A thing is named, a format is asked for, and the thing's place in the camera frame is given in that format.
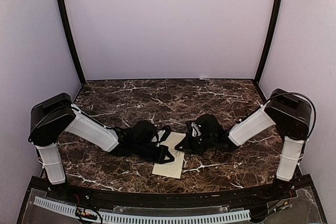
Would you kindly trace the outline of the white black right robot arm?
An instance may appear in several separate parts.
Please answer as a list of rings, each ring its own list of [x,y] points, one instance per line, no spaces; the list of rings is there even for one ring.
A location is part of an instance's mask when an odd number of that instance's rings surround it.
[[[175,146],[175,150],[202,155],[207,149],[215,148],[230,153],[274,126],[281,133],[284,143],[276,172],[278,180],[268,187],[268,195],[278,200],[288,191],[287,182],[292,180],[304,156],[316,118],[316,107],[307,96],[276,89],[254,112],[227,130],[212,114],[188,121],[186,136]]]

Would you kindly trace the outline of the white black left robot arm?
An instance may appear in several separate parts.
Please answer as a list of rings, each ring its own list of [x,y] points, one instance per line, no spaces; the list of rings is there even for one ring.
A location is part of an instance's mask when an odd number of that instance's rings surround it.
[[[160,130],[151,122],[138,121],[133,127],[108,127],[79,109],[67,93],[60,93],[35,105],[30,113],[31,142],[38,152],[54,193],[63,201],[74,197],[66,183],[57,142],[63,132],[74,134],[116,157],[137,155],[146,162],[166,164],[175,160],[163,142],[171,128]]]

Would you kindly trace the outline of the beige paper envelope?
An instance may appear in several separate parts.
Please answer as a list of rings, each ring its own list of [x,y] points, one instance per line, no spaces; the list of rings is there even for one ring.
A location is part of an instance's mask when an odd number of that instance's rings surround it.
[[[154,164],[152,174],[170,178],[181,178],[182,166],[185,153],[175,150],[175,146],[185,137],[183,133],[172,132],[168,138],[161,142],[160,145],[168,147],[169,152],[173,155],[174,161],[166,164]]]

